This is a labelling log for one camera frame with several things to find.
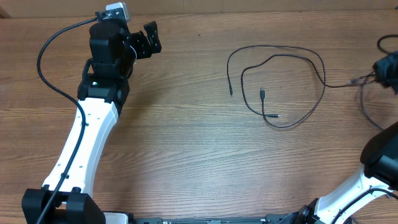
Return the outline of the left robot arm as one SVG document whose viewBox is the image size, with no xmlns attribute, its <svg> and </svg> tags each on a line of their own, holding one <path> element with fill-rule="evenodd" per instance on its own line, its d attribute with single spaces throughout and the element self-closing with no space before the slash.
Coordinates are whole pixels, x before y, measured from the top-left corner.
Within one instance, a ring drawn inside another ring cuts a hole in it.
<svg viewBox="0 0 398 224">
<path fill-rule="evenodd" d="M 129 77 L 136 60 L 157 54 L 162 47 L 157 23 L 130 33 L 124 19 L 90 19 L 89 58 L 82 72 L 78 97 L 40 79 L 77 107 L 75 120 L 56 165 L 40 189 L 27 189 L 22 210 L 27 223 L 134 223 L 126 212 L 104 212 L 93 200 L 93 185 L 105 142 L 121 115 L 129 93 Z"/>
</svg>

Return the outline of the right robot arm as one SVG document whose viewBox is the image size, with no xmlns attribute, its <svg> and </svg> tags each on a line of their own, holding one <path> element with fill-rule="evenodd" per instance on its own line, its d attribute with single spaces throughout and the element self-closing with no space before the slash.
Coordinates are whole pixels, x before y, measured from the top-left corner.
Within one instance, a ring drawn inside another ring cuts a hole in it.
<svg viewBox="0 0 398 224">
<path fill-rule="evenodd" d="M 282 219 L 281 223 L 346 223 L 374 199 L 397 198 L 397 123 L 383 129 L 365 145 L 359 169 L 330 194 Z"/>
</svg>

